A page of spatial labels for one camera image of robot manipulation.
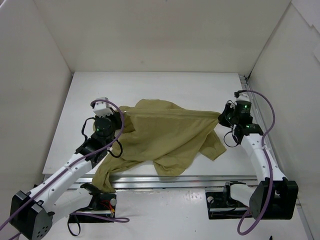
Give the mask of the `olive yellow hooded jacket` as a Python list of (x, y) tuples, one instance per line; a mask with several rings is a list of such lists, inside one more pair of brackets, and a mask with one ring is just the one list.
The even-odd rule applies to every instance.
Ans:
[(151, 161), (160, 176), (177, 177), (198, 153), (214, 161), (226, 148), (215, 132), (219, 113), (189, 110), (160, 99), (141, 99), (135, 106), (120, 106), (124, 129), (97, 168), (92, 184), (114, 192), (111, 174)]

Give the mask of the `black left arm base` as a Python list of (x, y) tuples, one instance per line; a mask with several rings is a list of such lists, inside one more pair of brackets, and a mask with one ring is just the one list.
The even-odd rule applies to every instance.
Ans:
[[(67, 228), (69, 233), (77, 237), (81, 233), (81, 224), (97, 224), (97, 223), (111, 223), (108, 220), (114, 218), (116, 215), (117, 195), (115, 193), (100, 193), (92, 197), (87, 207), (80, 208), (77, 213), (70, 215), (67, 221)], [(108, 218), (100, 219), (92, 215)]]

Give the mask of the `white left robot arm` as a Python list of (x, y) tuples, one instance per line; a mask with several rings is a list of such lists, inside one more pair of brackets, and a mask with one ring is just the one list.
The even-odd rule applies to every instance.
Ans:
[(125, 117), (121, 111), (93, 117), (94, 132), (51, 177), (28, 192), (18, 191), (11, 200), (9, 223), (28, 240), (41, 240), (50, 230), (58, 210), (56, 201), (79, 178), (97, 166), (117, 142)]

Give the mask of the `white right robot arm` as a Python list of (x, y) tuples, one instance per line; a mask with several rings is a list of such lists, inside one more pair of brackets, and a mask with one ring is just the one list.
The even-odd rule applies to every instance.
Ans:
[(238, 146), (249, 157), (255, 170), (258, 186), (233, 181), (225, 184), (221, 200), (227, 206), (241, 203), (250, 209), (254, 219), (263, 213), (264, 220), (290, 220), (293, 217), (299, 187), (294, 180), (288, 180), (275, 163), (270, 151), (262, 145), (263, 131), (253, 123), (251, 102), (237, 98), (227, 102), (218, 117), (220, 125), (231, 128), (231, 134)]

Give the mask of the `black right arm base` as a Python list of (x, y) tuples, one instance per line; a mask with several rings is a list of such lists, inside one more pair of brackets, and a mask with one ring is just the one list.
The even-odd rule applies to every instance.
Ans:
[[(244, 201), (231, 197), (231, 186), (244, 185)], [(205, 189), (207, 215), (209, 220), (240, 219), (249, 208), (249, 200), (257, 185), (242, 181), (227, 181), (223, 187)]]

